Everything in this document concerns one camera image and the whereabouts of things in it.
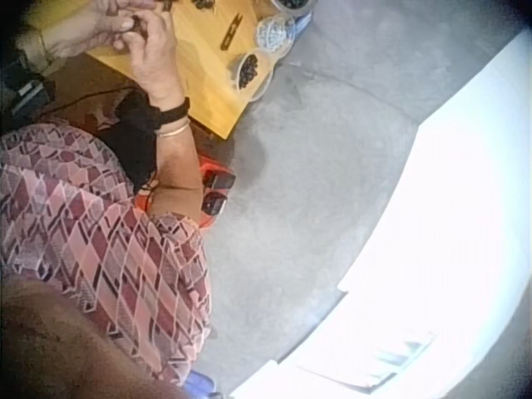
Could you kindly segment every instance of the yellow wooden table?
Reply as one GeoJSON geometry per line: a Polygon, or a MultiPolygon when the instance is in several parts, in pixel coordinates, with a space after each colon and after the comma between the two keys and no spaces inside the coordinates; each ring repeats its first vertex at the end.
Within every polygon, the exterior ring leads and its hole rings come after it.
{"type": "MultiPolygon", "coordinates": [[[[87,0],[41,0],[28,14],[30,25],[50,26],[87,0]]],[[[256,47],[255,27],[261,17],[273,15],[269,0],[218,0],[212,10],[198,10],[191,0],[179,0],[172,7],[178,39],[177,63],[187,96],[190,115],[222,138],[227,138],[248,101],[234,89],[229,67],[234,60],[256,47]],[[242,22],[229,50],[220,45],[237,14],[242,22]]],[[[100,62],[132,77],[129,57],[111,48],[90,52],[100,62]]]]}

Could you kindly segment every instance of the black cable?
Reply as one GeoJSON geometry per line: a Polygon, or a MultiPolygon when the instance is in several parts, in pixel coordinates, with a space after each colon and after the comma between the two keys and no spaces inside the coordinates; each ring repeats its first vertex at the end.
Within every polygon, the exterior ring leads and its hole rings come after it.
{"type": "Polygon", "coordinates": [[[42,118],[43,116],[53,114],[54,112],[65,110],[66,108],[74,106],[78,102],[87,100],[87,99],[92,98],[92,97],[103,96],[105,94],[111,94],[111,93],[117,93],[119,91],[124,91],[124,90],[140,90],[140,89],[138,87],[135,87],[135,86],[126,86],[126,87],[121,87],[120,89],[113,89],[113,90],[107,90],[107,91],[97,91],[96,93],[86,94],[83,97],[78,98],[77,100],[74,100],[72,102],[69,102],[68,104],[65,104],[64,106],[59,106],[57,108],[52,108],[49,111],[44,111],[41,114],[39,114],[38,118],[42,118]]]}

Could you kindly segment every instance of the red object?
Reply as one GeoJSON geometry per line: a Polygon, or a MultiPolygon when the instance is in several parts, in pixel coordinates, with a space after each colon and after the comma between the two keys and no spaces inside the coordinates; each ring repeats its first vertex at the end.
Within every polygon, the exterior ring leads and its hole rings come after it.
{"type": "MultiPolygon", "coordinates": [[[[216,160],[213,160],[212,158],[201,154],[198,154],[198,157],[199,170],[201,171],[204,183],[206,181],[206,178],[209,178],[213,174],[220,174],[229,177],[229,184],[225,185],[225,188],[212,188],[209,186],[204,187],[204,204],[201,211],[199,226],[200,228],[205,229],[211,226],[212,223],[214,223],[214,221],[216,220],[216,217],[218,216],[217,214],[211,215],[205,212],[205,209],[208,208],[206,207],[205,201],[213,197],[227,197],[229,191],[231,190],[232,182],[234,181],[234,175],[231,169],[220,164],[216,160]]],[[[154,179],[149,184],[150,186],[152,186],[152,189],[156,187],[156,180],[157,177],[154,177],[154,179]]],[[[138,208],[143,209],[146,212],[148,211],[151,203],[151,192],[152,191],[150,190],[141,190],[139,194],[137,194],[137,196],[135,197],[135,204],[138,208]]]]}

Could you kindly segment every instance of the gray concrete floor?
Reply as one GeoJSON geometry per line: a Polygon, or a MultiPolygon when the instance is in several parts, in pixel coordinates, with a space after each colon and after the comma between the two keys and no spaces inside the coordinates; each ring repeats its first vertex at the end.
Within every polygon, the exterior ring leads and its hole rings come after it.
{"type": "Polygon", "coordinates": [[[330,311],[417,127],[520,30],[495,0],[321,0],[227,146],[206,234],[216,330],[195,369],[231,392],[330,311]]]}

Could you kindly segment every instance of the patterned dress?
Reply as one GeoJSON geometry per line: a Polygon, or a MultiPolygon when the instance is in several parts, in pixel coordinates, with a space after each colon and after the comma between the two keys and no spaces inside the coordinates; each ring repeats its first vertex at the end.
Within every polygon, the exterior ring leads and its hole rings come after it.
{"type": "Polygon", "coordinates": [[[2,278],[48,283],[153,377],[182,385],[209,333],[198,226],[133,203],[117,158],[70,126],[2,138],[2,278]]]}

